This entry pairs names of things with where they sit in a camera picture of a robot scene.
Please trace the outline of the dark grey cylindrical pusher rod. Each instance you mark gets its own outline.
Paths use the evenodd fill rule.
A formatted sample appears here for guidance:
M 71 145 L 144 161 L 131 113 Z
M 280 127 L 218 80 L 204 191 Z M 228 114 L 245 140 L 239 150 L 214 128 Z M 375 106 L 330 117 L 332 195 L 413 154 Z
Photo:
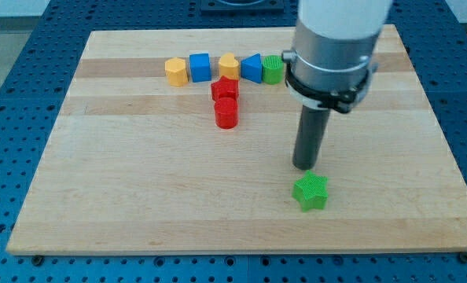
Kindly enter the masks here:
M 329 109 L 317 110 L 307 106 L 302 107 L 292 155 L 292 163 L 296 168 L 310 170 L 315 166 L 329 114 Z

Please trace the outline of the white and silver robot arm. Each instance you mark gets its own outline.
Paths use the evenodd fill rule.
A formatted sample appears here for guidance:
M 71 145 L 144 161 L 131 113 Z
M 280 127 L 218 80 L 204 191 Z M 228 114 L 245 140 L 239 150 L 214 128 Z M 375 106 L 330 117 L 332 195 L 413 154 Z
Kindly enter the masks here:
M 281 54 L 285 84 L 302 105 L 292 163 L 311 169 L 331 111 L 349 113 L 366 96 L 377 39 L 392 0 L 300 0 L 292 47 Z

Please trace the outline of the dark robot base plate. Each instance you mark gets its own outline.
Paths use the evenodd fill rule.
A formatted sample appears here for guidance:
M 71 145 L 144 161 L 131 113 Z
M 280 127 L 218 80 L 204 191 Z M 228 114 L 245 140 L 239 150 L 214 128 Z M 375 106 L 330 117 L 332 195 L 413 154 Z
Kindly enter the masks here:
M 216 13 L 251 13 L 283 12 L 283 0 L 199 0 L 200 12 Z

